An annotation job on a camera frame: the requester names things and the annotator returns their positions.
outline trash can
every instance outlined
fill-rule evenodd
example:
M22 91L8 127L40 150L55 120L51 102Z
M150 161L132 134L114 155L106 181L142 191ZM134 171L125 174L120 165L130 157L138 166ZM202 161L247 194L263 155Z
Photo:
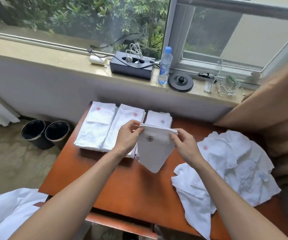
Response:
M54 146L54 143L45 137L45 130L49 124L50 122L44 122L43 120L32 120L23 126L22 137L41 150L50 149Z
M45 137L62 150L71 133L71 127L67 122L56 121L46 128Z

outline hand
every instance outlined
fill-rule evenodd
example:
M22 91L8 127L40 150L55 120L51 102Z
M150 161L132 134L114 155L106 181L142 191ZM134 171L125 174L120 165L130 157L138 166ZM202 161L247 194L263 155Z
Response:
M135 147L139 134L144 130L143 127L139 127L140 124L141 122L137 120L130 120L119 129L113 150L120 153L122 157Z
M183 129L176 129L178 136L170 133L171 139L174 141L179 154L192 168L196 168L202 157L194 137Z

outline blue bottle cap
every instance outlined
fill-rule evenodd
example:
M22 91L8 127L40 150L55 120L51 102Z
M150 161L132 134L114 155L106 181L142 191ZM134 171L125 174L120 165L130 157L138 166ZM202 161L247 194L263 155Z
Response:
M165 47L165 53L166 54L170 54L171 52L172 52L172 47L170 47L170 46Z

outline small white cylinder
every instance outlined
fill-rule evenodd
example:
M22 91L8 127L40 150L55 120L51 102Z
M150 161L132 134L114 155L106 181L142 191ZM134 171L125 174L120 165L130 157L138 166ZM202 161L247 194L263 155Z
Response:
M106 58L100 58L100 57L91 55L89 60L90 60L90 63L104 65L105 61L106 61Z

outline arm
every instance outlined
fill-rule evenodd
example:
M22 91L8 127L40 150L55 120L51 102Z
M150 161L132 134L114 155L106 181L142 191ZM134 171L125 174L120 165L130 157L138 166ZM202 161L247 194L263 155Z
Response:
M232 240L288 240L274 224L240 197L202 157L192 135L176 129L171 138L182 158L196 170Z
M123 125L114 148L81 177L46 202L14 232L10 240L72 239L118 163L136 145L137 138L143 131L143 128L138 127L139 124L139 121L131 120Z

